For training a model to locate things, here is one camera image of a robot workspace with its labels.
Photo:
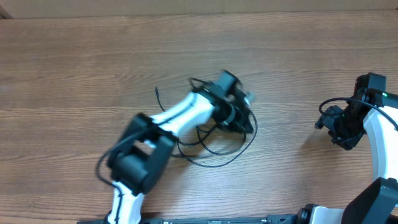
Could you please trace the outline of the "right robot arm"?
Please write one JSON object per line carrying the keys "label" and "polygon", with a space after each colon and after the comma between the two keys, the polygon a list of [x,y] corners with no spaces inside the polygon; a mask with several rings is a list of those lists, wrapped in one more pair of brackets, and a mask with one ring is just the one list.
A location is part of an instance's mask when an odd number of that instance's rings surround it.
{"label": "right robot arm", "polygon": [[386,91],[386,77],[359,76],[346,108],[319,107],[315,128],[327,128],[333,144],[349,151],[369,139],[373,182],[344,209],[308,204],[291,219],[301,224],[397,223],[397,95]]}

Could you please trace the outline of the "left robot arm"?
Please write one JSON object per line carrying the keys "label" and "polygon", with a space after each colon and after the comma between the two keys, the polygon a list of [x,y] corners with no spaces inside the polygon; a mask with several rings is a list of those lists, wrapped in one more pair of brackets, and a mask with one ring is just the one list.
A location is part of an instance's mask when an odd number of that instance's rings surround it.
{"label": "left robot arm", "polygon": [[249,116],[254,93],[244,91],[240,80],[227,70],[215,82],[189,80],[192,89],[178,104],[160,114],[139,113],[104,157],[111,171],[113,207],[106,223],[139,223],[145,195],[160,179],[180,137],[206,124],[247,135],[255,130]]}

